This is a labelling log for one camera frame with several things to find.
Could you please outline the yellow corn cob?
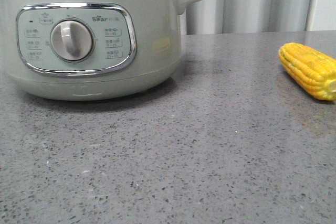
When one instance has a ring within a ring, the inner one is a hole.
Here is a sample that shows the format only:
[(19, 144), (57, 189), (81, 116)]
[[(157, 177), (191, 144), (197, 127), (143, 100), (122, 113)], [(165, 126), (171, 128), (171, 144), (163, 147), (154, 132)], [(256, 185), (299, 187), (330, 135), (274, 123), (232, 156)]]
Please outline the yellow corn cob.
[(290, 42), (280, 47), (286, 72), (307, 93), (319, 100), (335, 100), (335, 59), (309, 46)]

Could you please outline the pale green electric pot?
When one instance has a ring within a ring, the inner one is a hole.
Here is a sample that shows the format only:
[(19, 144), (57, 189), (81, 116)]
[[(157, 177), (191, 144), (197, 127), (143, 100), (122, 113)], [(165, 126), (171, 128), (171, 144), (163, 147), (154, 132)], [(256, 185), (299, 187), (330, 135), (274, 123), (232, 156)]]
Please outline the pale green electric pot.
[(1, 61), (48, 99), (122, 97), (168, 79), (181, 61), (180, 15), (200, 0), (1, 0)]

